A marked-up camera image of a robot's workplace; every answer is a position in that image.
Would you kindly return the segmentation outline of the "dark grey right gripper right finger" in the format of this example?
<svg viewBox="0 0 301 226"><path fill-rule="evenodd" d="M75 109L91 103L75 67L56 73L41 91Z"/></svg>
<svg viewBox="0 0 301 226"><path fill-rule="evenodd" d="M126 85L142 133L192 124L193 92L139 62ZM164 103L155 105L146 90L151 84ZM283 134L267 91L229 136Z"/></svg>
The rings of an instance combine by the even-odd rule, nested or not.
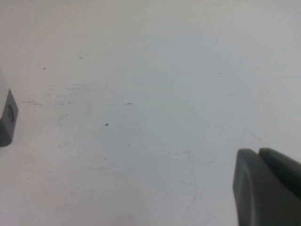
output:
<svg viewBox="0 0 301 226"><path fill-rule="evenodd" d="M261 148L265 178L258 188L258 225L301 224L301 164L270 148Z"/></svg>

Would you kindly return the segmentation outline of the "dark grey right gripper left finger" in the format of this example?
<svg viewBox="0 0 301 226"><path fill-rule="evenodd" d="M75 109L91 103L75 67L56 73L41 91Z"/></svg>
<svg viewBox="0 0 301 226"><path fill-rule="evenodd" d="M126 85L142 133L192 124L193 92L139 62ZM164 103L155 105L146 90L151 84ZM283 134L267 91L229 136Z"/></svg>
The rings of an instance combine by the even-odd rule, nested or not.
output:
<svg viewBox="0 0 301 226"><path fill-rule="evenodd" d="M240 226L267 225L267 165L262 151L240 149L236 155L232 188Z"/></svg>

